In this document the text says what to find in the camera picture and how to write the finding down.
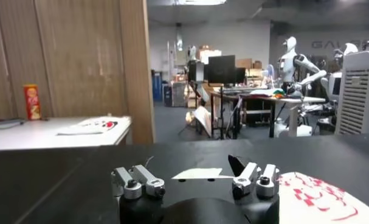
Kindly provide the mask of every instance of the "white machine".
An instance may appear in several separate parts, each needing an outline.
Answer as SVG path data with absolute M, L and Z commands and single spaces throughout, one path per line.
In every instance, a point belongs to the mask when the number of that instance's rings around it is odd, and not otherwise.
M 343 60 L 336 133 L 369 133 L 369 51 Z

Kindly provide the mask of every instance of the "papers on table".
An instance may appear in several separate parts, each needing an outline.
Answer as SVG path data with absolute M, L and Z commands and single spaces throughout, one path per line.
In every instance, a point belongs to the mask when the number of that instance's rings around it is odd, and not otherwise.
M 277 89 L 256 89 L 249 93 L 250 96 L 272 97 L 274 94 L 284 94 L 280 88 Z
M 64 127 L 58 130 L 58 135 L 96 135 L 110 131 L 116 126 L 128 126 L 128 117 L 94 117 L 86 119 L 78 124 Z

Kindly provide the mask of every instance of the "white paper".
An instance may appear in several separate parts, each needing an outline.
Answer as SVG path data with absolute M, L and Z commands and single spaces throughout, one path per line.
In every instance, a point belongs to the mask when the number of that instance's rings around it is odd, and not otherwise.
M 293 172 L 280 177 L 280 224 L 369 224 L 369 207 L 343 189 Z
M 219 175 L 222 168 L 193 168 L 185 170 L 172 179 L 210 179 L 210 178 L 233 178 L 230 176 Z
M 195 118 L 202 124 L 207 134 L 211 136 L 211 113 L 206 108 L 199 106 L 193 112 Z

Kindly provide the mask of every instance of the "white wall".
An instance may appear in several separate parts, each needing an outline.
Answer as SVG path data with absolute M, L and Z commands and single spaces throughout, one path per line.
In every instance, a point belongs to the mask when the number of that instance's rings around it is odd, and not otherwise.
M 271 58 L 280 58 L 284 54 L 282 44 L 290 36 L 297 39 L 298 54 L 323 55 L 331 60 L 334 57 L 334 50 L 342 47 L 345 43 L 354 43 L 361 49 L 361 43 L 369 40 L 369 31 L 292 32 L 288 35 L 278 36 L 277 47 L 271 49 Z
M 173 26 L 150 26 L 149 45 L 150 45 L 150 64 L 151 69 L 157 71 L 168 70 L 167 43 L 172 44 L 176 38 L 176 31 Z
M 223 55 L 260 60 L 265 68 L 269 61 L 269 21 L 224 22 L 183 26 L 184 49 L 189 45 L 208 44 L 222 51 Z M 149 28 L 151 68 L 164 70 L 167 41 L 176 39 L 175 27 L 151 26 Z

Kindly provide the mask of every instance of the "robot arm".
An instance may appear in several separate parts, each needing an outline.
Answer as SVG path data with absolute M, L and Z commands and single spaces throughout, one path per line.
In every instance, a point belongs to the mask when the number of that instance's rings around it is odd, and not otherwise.
M 321 70 L 318 73 L 315 73 L 314 75 L 303 79 L 299 84 L 301 84 L 302 86 L 307 85 L 307 84 L 309 84 L 309 83 L 311 83 L 311 82 L 313 82 L 317 79 L 321 79 L 321 78 L 325 77 L 326 75 L 327 75 L 327 72 L 324 71 L 324 70 Z
M 319 68 L 309 61 L 303 54 L 300 54 L 294 58 L 294 65 L 297 67 L 304 67 L 314 73 L 318 73 L 320 71 Z
M 316 65 L 314 65 L 311 61 L 309 61 L 307 59 L 306 56 L 304 56 L 303 54 L 300 54 L 298 56 L 296 56 L 294 58 L 294 64 L 299 66 L 299 67 L 304 67 L 308 70 L 310 70 L 311 72 L 314 72 L 315 74 L 308 77 L 308 78 L 305 78 L 304 80 L 302 80 L 299 84 L 300 85 L 307 85 L 317 79 L 321 79 L 323 78 L 324 76 L 327 75 L 327 72 L 324 71 L 324 70 L 320 70 Z

